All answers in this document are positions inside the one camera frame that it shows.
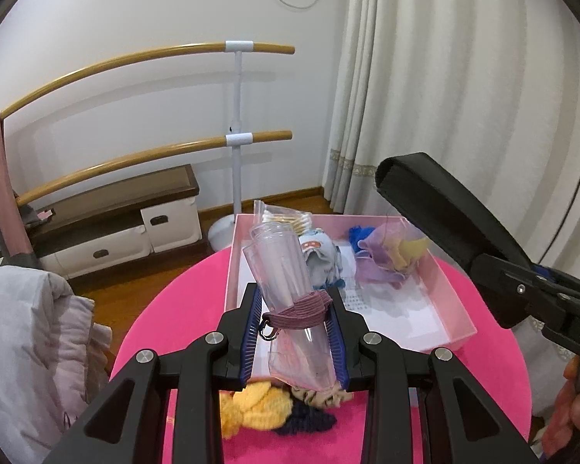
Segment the person right hand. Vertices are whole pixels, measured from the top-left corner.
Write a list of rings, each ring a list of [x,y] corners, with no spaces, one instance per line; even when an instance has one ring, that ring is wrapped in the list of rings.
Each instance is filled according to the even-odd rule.
[[[566,383],[555,400],[555,411],[542,437],[543,452],[547,458],[564,448],[573,436],[573,430],[580,430],[580,393],[575,382],[580,372],[580,356],[570,360],[564,371]]]

